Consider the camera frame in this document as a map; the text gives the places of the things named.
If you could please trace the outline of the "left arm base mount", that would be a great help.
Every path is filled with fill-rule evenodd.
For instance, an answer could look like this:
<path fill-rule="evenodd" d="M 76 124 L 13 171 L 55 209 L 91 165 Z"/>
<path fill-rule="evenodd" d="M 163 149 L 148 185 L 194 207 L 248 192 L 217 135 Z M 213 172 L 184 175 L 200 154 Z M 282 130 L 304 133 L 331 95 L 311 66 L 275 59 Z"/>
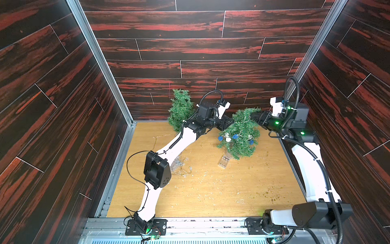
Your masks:
<path fill-rule="evenodd" d="M 129 219 L 126 225 L 125 236 L 164 236 L 167 230 L 167 219 L 153 219 L 152 222 Z"/>

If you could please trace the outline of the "decorated christmas tree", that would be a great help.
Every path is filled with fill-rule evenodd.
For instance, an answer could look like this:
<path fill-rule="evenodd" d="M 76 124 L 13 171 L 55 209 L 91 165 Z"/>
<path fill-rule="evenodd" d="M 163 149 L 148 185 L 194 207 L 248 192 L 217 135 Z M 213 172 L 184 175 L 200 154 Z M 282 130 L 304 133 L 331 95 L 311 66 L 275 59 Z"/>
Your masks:
<path fill-rule="evenodd" d="M 234 123 L 219 133 L 218 148 L 225 149 L 234 159 L 251 157 L 260 137 L 259 125 L 250 118 L 259 108 L 246 108 L 233 114 Z"/>

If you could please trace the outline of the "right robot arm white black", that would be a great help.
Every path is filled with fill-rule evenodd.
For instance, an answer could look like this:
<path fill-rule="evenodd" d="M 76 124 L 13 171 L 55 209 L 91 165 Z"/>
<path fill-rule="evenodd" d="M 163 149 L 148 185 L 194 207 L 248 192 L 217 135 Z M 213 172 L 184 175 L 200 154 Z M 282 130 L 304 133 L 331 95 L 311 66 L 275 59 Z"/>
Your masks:
<path fill-rule="evenodd" d="M 271 232 L 274 227 L 336 229 L 352 215 L 352 207 L 344 203 L 334 189 L 321 157 L 317 134 L 307 128 L 309 107 L 298 103 L 275 111 L 254 112 L 251 119 L 262 128 L 276 132 L 281 140 L 294 144 L 291 149 L 301 171 L 306 202 L 290 209 L 271 210 L 263 214 L 262 228 Z"/>

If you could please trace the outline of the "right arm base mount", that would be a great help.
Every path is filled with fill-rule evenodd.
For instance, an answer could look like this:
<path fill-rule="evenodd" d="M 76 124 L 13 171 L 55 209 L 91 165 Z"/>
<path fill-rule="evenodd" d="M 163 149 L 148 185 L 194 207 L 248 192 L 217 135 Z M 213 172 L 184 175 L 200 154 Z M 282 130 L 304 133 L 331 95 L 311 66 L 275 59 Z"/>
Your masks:
<path fill-rule="evenodd" d="M 269 219 L 249 217 L 245 219 L 244 226 L 247 228 L 249 235 L 282 236 L 289 234 L 285 226 L 275 225 Z"/>

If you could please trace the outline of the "small christmas tree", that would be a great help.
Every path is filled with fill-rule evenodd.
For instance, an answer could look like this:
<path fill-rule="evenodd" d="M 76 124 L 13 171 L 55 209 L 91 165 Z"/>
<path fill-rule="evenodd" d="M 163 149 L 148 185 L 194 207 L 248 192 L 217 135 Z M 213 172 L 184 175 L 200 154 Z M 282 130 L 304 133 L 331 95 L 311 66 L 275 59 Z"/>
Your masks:
<path fill-rule="evenodd" d="M 194 113 L 194 103 L 188 90 L 174 89 L 173 92 L 174 98 L 171 100 L 172 107 L 169 109 L 168 123 L 178 134 L 181 132 L 183 121 L 187 121 Z"/>

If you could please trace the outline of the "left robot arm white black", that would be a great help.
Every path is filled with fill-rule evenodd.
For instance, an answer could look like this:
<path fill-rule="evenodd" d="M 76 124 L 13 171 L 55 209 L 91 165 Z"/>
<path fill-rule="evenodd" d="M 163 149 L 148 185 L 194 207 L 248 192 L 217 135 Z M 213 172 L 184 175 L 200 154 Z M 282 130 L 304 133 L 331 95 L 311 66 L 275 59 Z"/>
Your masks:
<path fill-rule="evenodd" d="M 146 231 L 155 218 L 155 209 L 162 189 L 169 183 L 174 160 L 192 143 L 213 128 L 228 128 L 234 120 L 224 112 L 230 107 L 227 101 L 215 105 L 199 105 L 196 112 L 182 124 L 181 132 L 165 147 L 146 155 L 144 175 L 145 192 L 140 208 L 134 213 L 136 224 Z"/>

